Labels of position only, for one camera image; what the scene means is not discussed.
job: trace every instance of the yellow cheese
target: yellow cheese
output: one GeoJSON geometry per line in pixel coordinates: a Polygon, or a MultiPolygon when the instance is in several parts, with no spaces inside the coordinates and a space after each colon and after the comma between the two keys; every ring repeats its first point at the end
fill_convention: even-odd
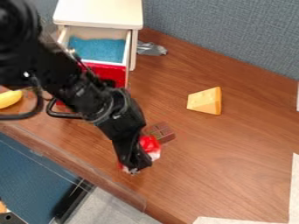
{"type": "Polygon", "coordinates": [[[212,115],[221,115],[221,88],[215,87],[190,94],[187,108],[212,115]]]}

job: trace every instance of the drawer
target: drawer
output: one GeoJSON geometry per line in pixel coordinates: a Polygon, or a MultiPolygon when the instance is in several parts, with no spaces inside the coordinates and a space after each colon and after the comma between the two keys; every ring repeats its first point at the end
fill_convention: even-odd
{"type": "Polygon", "coordinates": [[[112,71],[116,71],[117,69],[119,69],[120,72],[115,73],[118,75],[118,77],[115,77],[118,80],[120,79],[120,75],[123,71],[124,77],[121,77],[121,79],[124,79],[124,86],[126,87],[128,85],[129,78],[130,47],[132,38],[131,35],[132,33],[129,30],[66,26],[61,30],[58,43],[63,47],[67,48],[71,37],[76,37],[79,39],[123,39],[125,41],[125,45],[123,49],[122,61],[101,61],[84,59],[84,57],[82,57],[82,62],[91,67],[94,71],[101,71],[101,73],[98,73],[98,75],[100,75],[101,78],[105,78],[105,76],[110,77],[111,74],[113,74],[113,72],[108,71],[108,68],[113,69],[112,71]]]}

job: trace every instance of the white drawer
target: white drawer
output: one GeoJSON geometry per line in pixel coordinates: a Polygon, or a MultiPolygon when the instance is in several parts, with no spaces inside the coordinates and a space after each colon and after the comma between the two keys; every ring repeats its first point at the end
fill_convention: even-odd
{"type": "Polygon", "coordinates": [[[59,44],[67,48],[68,41],[72,36],[75,36],[80,39],[124,39],[126,41],[126,44],[124,48],[122,63],[88,59],[82,59],[82,61],[86,63],[98,63],[102,65],[126,67],[127,70],[129,70],[130,47],[132,39],[131,31],[109,28],[66,26],[61,30],[58,39],[59,44]]]}

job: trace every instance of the wooden table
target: wooden table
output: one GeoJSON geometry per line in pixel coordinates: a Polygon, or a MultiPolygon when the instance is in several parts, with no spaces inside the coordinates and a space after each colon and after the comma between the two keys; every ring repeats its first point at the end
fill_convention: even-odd
{"type": "Polygon", "coordinates": [[[299,153],[296,81],[156,31],[143,30],[141,40],[170,51],[139,56],[131,76],[148,124],[165,121],[177,133],[152,168],[135,177],[117,170],[110,142],[86,122],[42,113],[1,130],[99,186],[94,168],[107,174],[142,195],[145,212],[163,223],[198,216],[287,222],[292,153],[299,153]],[[216,86],[222,115],[186,109],[188,94],[216,86]]]}

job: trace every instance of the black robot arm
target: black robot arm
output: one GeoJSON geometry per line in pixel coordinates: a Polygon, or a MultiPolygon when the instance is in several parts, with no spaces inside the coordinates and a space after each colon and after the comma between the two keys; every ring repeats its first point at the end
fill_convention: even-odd
{"type": "Polygon", "coordinates": [[[80,60],[54,41],[43,39],[38,13],[25,0],[0,1],[0,85],[33,86],[38,105],[30,114],[0,116],[24,119],[42,108],[40,87],[61,100],[82,119],[93,123],[113,142],[119,161],[131,172],[152,165],[139,144],[146,122],[135,100],[123,88],[109,87],[80,60]]]}

